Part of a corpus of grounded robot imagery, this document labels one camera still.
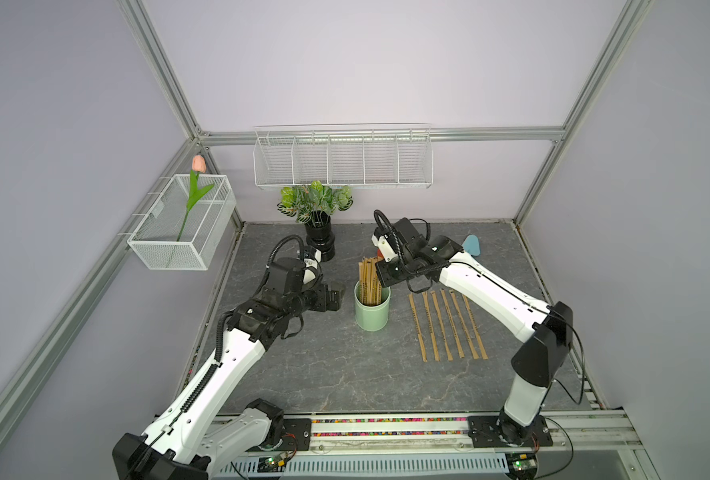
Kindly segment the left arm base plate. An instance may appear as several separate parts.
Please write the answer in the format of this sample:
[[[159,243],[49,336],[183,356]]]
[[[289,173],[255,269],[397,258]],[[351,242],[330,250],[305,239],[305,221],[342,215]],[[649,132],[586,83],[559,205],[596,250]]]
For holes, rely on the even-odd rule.
[[[308,451],[312,440],[312,420],[309,417],[285,418],[279,434],[272,433],[264,444],[254,446],[249,452]]]

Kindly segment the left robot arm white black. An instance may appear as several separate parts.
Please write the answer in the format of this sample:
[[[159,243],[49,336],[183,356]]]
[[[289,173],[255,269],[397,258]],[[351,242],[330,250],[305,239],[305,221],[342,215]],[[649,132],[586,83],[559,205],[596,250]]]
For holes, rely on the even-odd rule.
[[[208,479],[247,450],[275,446],[283,412],[257,399],[237,419],[210,429],[222,406],[252,366],[277,339],[291,337],[288,324],[305,312],[340,309],[345,287],[321,282],[299,292],[269,288],[239,304],[219,322],[223,331],[193,382],[142,434],[124,434],[112,451],[121,479]]]

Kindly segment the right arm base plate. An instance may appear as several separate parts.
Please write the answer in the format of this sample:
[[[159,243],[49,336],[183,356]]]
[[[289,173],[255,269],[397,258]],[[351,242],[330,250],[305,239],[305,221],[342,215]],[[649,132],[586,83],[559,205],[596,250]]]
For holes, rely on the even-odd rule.
[[[537,415],[528,426],[522,426],[504,415],[472,415],[467,418],[468,436],[474,448],[550,447],[553,439],[546,418]]]

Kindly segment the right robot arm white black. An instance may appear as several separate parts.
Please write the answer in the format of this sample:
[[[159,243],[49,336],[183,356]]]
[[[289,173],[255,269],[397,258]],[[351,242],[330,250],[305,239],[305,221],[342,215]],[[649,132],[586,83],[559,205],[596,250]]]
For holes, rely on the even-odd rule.
[[[377,275],[384,287],[424,276],[467,297],[522,343],[511,359],[514,380],[495,431],[510,446],[530,440],[555,375],[571,350],[571,308],[562,302],[549,305],[518,290],[446,236],[404,243],[374,234],[371,241],[382,255]]]

